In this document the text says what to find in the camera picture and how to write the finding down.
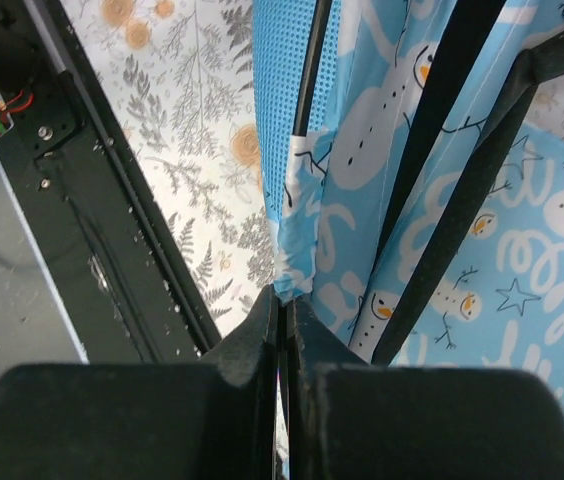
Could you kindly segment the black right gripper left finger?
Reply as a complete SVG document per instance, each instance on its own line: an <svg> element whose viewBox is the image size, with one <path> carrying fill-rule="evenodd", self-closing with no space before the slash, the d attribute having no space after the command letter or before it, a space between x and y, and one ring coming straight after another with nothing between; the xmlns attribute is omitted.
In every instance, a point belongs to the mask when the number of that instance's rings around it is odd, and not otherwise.
<svg viewBox="0 0 564 480"><path fill-rule="evenodd" d="M271 479L279 303L195 361L24 364L0 377L0 479Z"/></svg>

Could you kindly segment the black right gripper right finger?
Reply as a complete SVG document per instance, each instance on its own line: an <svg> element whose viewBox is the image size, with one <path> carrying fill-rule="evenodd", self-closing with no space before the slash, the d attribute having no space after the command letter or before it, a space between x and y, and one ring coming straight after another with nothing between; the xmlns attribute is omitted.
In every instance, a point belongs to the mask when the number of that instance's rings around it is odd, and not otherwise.
<svg viewBox="0 0 564 480"><path fill-rule="evenodd" d="M285 309L294 479L564 479L564 414L511 369L375 367Z"/></svg>

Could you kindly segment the blue snowman pet tent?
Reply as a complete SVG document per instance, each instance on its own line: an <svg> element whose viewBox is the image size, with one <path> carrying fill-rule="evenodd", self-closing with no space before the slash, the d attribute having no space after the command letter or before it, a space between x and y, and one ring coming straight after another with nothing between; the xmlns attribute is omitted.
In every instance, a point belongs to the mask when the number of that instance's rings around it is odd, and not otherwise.
<svg viewBox="0 0 564 480"><path fill-rule="evenodd" d="M275 292L371 363L513 61L564 1L332 1L293 136L316 1L254 4ZM539 84L394 366L523 369L564 408L564 75Z"/></svg>

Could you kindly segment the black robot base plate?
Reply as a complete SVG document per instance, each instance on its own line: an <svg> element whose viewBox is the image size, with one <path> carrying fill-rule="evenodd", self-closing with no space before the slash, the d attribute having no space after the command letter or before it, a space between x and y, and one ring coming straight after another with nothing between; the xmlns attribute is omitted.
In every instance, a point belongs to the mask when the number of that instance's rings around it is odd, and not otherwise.
<svg viewBox="0 0 564 480"><path fill-rule="evenodd" d="M60 2L0 1L0 99L0 168L78 352L208 352L218 329Z"/></svg>

